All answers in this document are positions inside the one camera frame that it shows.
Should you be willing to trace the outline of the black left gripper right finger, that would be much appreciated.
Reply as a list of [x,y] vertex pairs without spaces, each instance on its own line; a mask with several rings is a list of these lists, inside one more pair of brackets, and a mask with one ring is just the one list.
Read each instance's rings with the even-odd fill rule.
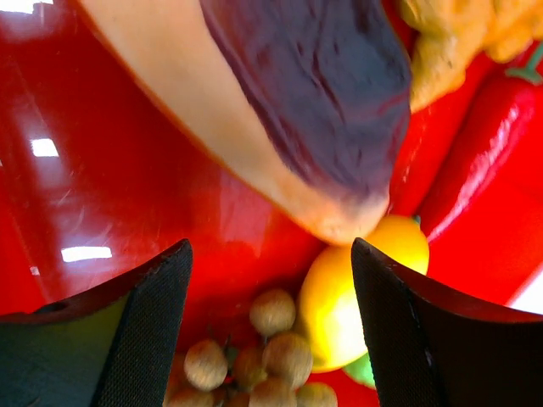
[[382,406],[540,406],[542,317],[461,293],[357,238],[364,340]]

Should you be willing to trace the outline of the longan bunch with leaves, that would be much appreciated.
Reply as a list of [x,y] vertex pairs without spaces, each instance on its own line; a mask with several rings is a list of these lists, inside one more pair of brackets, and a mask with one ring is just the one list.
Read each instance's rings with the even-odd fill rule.
[[282,289],[262,293],[249,308],[259,344],[236,349],[214,339],[175,354],[165,406],[336,406],[335,391],[309,382],[313,357],[292,327],[296,310]]

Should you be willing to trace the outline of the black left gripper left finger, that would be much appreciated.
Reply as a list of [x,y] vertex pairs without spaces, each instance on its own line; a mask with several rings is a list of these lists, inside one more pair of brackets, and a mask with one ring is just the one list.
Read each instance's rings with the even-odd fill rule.
[[93,289],[1,318],[3,406],[161,406],[193,266],[183,239]]

